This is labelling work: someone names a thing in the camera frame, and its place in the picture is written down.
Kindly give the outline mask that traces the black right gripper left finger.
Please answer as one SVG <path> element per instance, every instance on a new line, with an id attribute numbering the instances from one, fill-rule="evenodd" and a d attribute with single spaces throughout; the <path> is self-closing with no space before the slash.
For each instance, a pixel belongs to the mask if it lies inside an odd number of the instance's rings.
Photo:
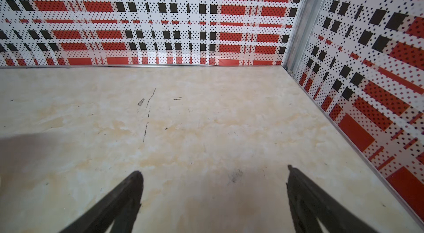
<path id="1" fill-rule="evenodd" d="M 63 233 L 131 233 L 141 207 L 144 178 L 132 172 Z"/>

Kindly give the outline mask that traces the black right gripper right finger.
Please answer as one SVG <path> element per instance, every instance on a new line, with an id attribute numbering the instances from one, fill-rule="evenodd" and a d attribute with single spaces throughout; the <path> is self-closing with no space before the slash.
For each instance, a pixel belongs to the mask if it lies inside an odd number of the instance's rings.
<path id="1" fill-rule="evenodd" d="M 299 169 L 288 165 L 287 193 L 297 233 L 375 233 Z"/>

